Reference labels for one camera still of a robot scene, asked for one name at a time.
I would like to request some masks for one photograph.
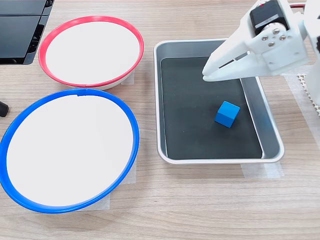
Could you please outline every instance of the metal tray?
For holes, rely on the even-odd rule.
[[[275,163],[285,148],[258,77],[202,80],[225,39],[163,41],[154,48],[157,150],[170,164]],[[240,107],[231,128],[215,122],[223,101]]]

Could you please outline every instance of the red cable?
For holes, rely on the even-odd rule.
[[[306,5],[305,4],[296,4],[296,5],[291,5],[290,7],[292,9],[297,9],[297,8],[304,8]]]

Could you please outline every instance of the blue cube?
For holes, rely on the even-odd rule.
[[[215,116],[215,121],[230,128],[234,123],[239,110],[240,107],[224,101]]]

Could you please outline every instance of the wooden table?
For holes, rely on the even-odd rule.
[[[319,240],[320,152],[283,77],[261,79],[285,143],[282,178],[247,179],[240,165],[174,166],[157,154],[153,47],[162,40],[228,37],[253,2],[56,1],[44,37],[68,20],[107,15],[129,21],[144,38],[134,85],[108,91],[129,105],[140,127],[137,183],[117,187],[110,210],[58,215],[24,209],[1,188],[0,239]],[[0,119],[1,136],[27,106],[66,89],[46,76],[37,58],[31,65],[0,65],[0,81],[0,101],[10,106]]]

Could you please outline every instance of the screw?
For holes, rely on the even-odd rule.
[[[280,33],[279,28],[276,28],[276,29],[273,30],[273,34],[274,34],[274,35],[277,35],[278,33]]]

